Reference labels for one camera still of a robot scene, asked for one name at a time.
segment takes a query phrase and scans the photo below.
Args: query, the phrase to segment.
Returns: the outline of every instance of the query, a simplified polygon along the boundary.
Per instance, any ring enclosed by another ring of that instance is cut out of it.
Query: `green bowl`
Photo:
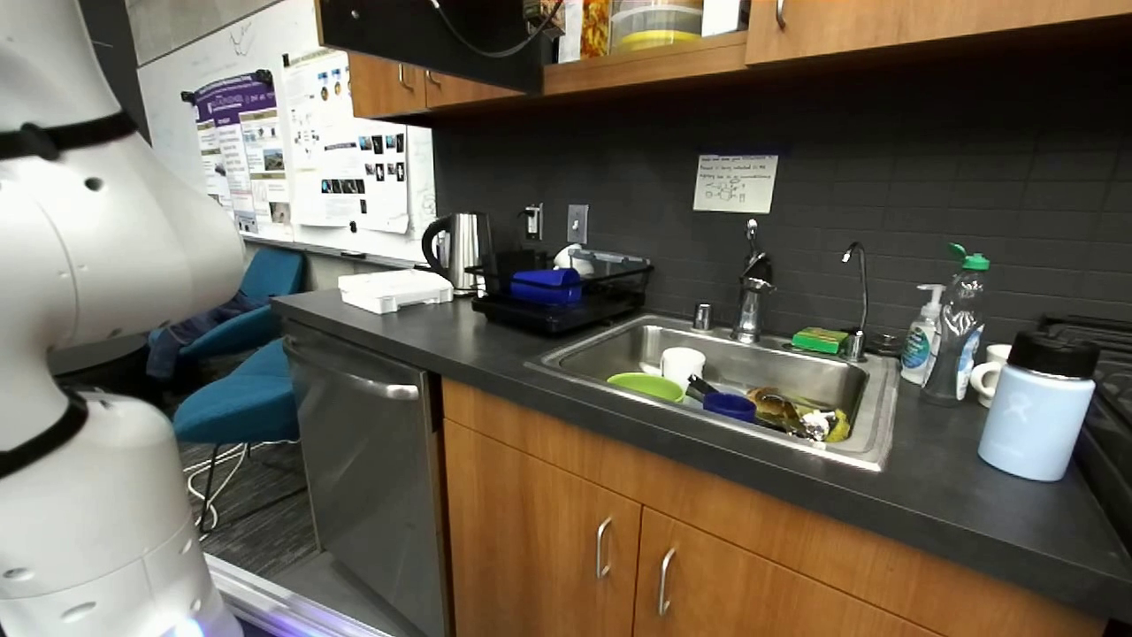
[[[606,377],[616,389],[637,391],[637,397],[651,397],[662,402],[679,402],[682,389],[662,374],[646,374],[646,373],[619,373]]]

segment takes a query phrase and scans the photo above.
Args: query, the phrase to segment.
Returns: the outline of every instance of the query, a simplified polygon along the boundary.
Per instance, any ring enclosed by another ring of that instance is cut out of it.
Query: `wooden cabinet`
[[[443,410],[461,637],[1104,632],[1005,580],[469,385],[447,383]]]
[[[461,637],[625,637],[639,503],[447,427],[454,611]]]
[[[747,63],[1132,15],[1130,0],[750,0]]]
[[[515,94],[509,87],[435,73],[414,63],[349,53],[349,87],[359,118],[408,118],[462,101]]]

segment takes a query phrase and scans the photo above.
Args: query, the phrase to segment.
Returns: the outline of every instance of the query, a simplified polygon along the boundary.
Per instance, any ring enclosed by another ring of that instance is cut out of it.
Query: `cabinet handle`
[[[657,618],[672,611],[672,595],[668,595],[672,558],[675,558],[675,544],[662,555]]]
[[[784,32],[784,0],[776,0],[780,32]]]
[[[416,401],[422,389],[416,385],[405,385],[405,383],[376,383],[366,374],[348,374],[353,385],[362,385],[366,391],[377,391],[381,401]]]
[[[416,92],[408,73],[405,73],[405,63],[395,63],[395,83],[408,87],[408,92]]]
[[[612,573],[612,562],[606,558],[609,528],[612,528],[612,518],[606,518],[597,523],[597,551],[596,551],[596,577],[597,580],[606,580]]]

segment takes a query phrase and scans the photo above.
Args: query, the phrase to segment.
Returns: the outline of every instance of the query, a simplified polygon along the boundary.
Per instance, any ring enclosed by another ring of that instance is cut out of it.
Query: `faucet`
[[[853,341],[850,341],[850,362],[862,362],[862,330],[869,321],[869,276],[862,270],[862,245],[850,242],[842,260],[856,260],[861,316],[856,316],[856,330],[853,330]]]
[[[758,310],[761,310],[761,293],[776,282],[776,270],[770,270],[770,253],[761,247],[758,242],[758,219],[747,222],[747,270],[738,278],[738,318],[737,318],[737,341],[738,343],[752,343],[761,326],[758,326]]]

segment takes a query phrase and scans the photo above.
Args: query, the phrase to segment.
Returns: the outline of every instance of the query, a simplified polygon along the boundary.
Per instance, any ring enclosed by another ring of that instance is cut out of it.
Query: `dishwasher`
[[[316,544],[425,637],[447,637],[435,377],[296,321],[288,321],[284,343]]]

